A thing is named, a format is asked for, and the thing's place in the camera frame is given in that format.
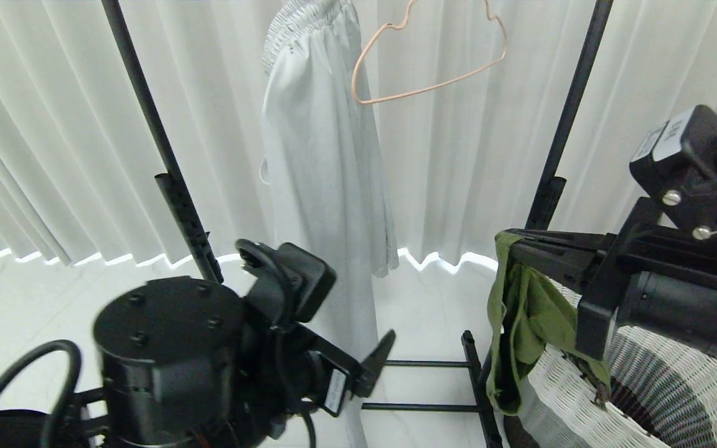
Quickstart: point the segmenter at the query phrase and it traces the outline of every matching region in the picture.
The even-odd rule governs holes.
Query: white wicker basket
[[[558,289],[576,306],[577,294]],[[593,405],[594,390],[574,364],[547,348],[528,376],[532,388],[523,388],[520,413],[524,430],[541,447],[717,446],[717,361],[630,328],[618,331],[607,360],[612,376],[637,398],[662,441],[612,403],[606,411]],[[634,408],[620,404],[630,412]]]

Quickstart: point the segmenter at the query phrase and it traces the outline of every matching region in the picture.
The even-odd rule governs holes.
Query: marble floor
[[[225,284],[246,292],[253,278],[239,263],[222,264]],[[463,360],[460,337],[465,329],[475,335],[478,347],[489,346],[490,329],[485,303],[494,271],[467,262],[461,269],[444,269],[440,261],[425,267],[401,260],[401,267],[375,281],[378,329],[398,334],[395,359]],[[123,291],[152,278],[176,275],[197,277],[194,263],[174,269],[165,260],[137,267],[134,261],[105,266],[91,261],[84,266],[48,266],[41,260],[18,263],[0,259],[0,372],[32,347],[55,338],[69,338],[82,348],[85,366],[78,389],[96,388],[91,324],[96,313]],[[62,382],[62,354],[34,363],[6,390],[0,408],[48,411]],[[376,402],[473,404],[469,375],[463,369],[424,369],[411,375],[407,368],[387,368],[370,399]],[[348,448],[344,425],[324,412],[315,415],[318,446]],[[362,411],[367,440],[372,448],[430,446],[484,447],[475,414]],[[288,425],[278,441],[267,446],[304,447],[307,437],[299,419]]]

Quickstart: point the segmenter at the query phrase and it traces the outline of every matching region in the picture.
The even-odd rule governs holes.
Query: elastic waistband
[[[270,74],[282,48],[333,23],[350,0],[289,0],[270,22],[262,53],[265,74]]]

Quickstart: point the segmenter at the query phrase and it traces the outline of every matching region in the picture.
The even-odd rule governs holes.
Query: black cylindrical motor
[[[230,414],[244,302],[188,277],[149,281],[96,318],[93,337],[116,446],[181,447]]]
[[[650,272],[632,276],[617,318],[717,359],[717,291]]]

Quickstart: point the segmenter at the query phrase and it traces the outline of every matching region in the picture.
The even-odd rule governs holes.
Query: pleated curtain
[[[134,45],[216,254],[273,240],[259,114],[262,47],[281,1],[122,2]],[[406,0],[356,0],[367,40]],[[401,246],[452,264],[523,226],[594,9],[492,1],[506,59],[432,93],[375,105]],[[367,57],[374,95],[495,59],[481,0],[421,0]],[[558,175],[553,229],[615,232],[642,191],[628,162],[649,128],[717,111],[717,2],[617,1]],[[98,2],[0,2],[0,252],[75,263],[187,256],[154,183],[156,146]]]

